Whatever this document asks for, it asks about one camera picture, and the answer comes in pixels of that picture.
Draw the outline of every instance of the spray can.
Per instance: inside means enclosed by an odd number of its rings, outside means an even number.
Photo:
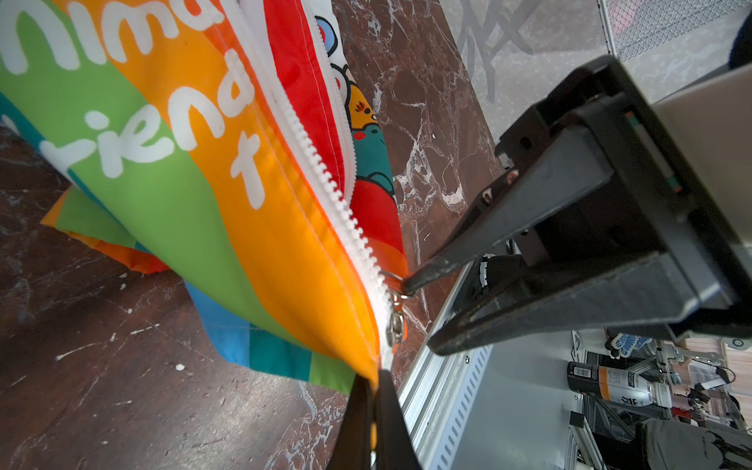
[[[638,374],[623,369],[570,362],[567,365],[567,382],[575,392],[589,393],[622,405],[638,407],[655,403],[664,408],[672,406],[668,385],[646,381]]]

